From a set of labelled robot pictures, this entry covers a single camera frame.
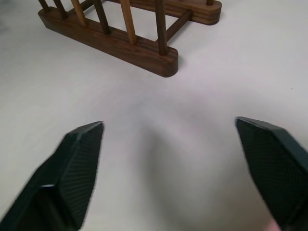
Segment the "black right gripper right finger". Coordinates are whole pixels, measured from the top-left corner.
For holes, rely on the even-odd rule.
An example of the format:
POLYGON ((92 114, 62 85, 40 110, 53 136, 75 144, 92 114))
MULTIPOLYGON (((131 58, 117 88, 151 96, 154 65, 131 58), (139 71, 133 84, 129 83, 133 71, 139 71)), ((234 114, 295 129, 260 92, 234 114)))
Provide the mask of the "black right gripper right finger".
POLYGON ((276 125, 235 119, 250 175, 281 231, 308 231, 308 151, 276 125))

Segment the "wooden dish rack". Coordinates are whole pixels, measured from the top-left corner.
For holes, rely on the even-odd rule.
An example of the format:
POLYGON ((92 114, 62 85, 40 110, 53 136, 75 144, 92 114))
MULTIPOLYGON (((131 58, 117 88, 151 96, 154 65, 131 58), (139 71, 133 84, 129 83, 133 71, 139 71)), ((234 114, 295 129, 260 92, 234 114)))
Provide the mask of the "wooden dish rack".
POLYGON ((53 0, 55 7, 38 1, 42 6, 38 15, 48 29, 161 77, 175 75, 179 67, 178 51, 168 41, 188 21, 218 23, 222 9, 219 0, 106 0, 121 5, 123 31, 108 24, 102 0, 71 0, 69 11, 61 0, 53 0), (156 41, 136 35, 131 7, 155 13, 156 41))

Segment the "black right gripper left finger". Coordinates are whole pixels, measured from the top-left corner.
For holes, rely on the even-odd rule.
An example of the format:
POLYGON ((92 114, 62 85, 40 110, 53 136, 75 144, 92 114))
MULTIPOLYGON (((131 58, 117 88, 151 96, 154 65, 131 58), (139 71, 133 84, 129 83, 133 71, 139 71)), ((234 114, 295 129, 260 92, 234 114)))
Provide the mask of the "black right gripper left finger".
POLYGON ((79 231, 94 190, 102 121, 67 133, 29 178, 0 222, 0 231, 79 231))

